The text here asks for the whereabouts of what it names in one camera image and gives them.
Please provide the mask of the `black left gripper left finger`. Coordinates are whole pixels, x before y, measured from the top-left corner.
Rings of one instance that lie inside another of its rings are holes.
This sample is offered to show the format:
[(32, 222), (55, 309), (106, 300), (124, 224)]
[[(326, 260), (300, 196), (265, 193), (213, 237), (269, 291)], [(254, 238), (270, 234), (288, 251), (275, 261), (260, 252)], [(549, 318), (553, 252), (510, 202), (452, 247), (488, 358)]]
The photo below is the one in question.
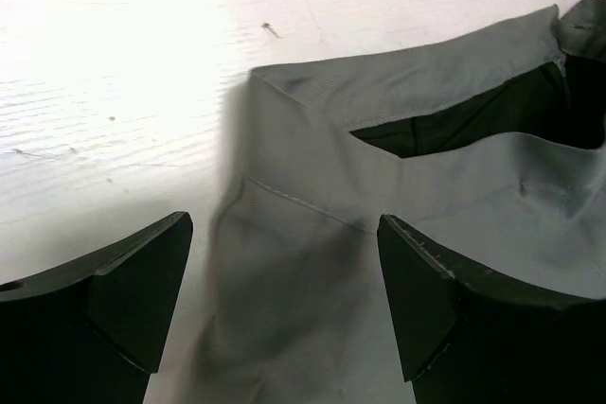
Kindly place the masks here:
[(4, 403), (140, 403), (159, 370), (193, 223), (174, 212), (1, 287)]

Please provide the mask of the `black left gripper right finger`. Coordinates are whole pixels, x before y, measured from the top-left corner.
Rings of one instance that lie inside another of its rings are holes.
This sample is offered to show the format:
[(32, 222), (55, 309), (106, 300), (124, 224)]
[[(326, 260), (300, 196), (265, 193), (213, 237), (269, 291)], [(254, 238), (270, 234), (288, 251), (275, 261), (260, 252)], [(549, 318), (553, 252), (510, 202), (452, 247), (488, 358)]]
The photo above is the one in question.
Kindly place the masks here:
[(401, 370), (419, 403), (601, 403), (605, 304), (544, 289), (391, 216), (379, 257)]

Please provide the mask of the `grey pleated skirt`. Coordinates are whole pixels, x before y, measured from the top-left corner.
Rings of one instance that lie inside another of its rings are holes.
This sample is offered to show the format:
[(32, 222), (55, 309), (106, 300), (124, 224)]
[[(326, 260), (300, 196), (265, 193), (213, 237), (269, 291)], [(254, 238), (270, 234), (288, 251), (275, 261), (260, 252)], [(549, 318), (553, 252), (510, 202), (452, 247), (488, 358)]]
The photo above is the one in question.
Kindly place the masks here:
[(605, 1), (253, 69), (184, 403), (419, 403), (381, 217), (605, 304)]

